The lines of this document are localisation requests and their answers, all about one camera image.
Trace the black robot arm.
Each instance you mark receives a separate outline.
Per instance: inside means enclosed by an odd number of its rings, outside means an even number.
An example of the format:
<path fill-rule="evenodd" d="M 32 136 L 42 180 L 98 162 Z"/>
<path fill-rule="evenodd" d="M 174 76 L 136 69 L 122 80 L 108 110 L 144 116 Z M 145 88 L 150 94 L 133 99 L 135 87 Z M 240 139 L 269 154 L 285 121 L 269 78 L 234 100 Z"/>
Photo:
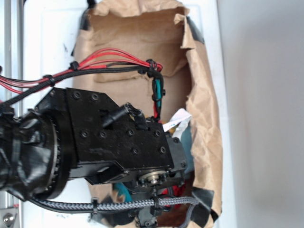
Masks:
<path fill-rule="evenodd" d="M 118 106 L 108 95 L 53 88 L 35 107 L 15 117 L 10 102 L 0 106 L 0 189 L 22 201 L 49 207 L 69 180 L 91 185 L 120 183 L 126 201 L 152 200 L 132 209 L 100 209 L 116 223 L 137 219 L 154 228 L 171 209 L 187 168 L 183 146 L 162 124 L 147 120 L 129 103 Z"/>

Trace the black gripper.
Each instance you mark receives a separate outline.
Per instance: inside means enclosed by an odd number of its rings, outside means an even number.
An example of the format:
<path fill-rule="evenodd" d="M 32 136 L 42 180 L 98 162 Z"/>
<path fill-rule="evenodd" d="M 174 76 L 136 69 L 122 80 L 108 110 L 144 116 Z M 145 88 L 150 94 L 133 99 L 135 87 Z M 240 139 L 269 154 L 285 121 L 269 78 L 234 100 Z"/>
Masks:
<path fill-rule="evenodd" d="M 130 215 L 138 227 L 156 227 L 157 217 L 172 208 L 157 201 L 173 198 L 173 186 L 184 183 L 188 164 L 182 144 L 170 133 L 139 133 L 126 141 L 126 147 L 131 173 L 125 186 L 132 200 L 154 199 L 153 206 L 133 209 Z"/>

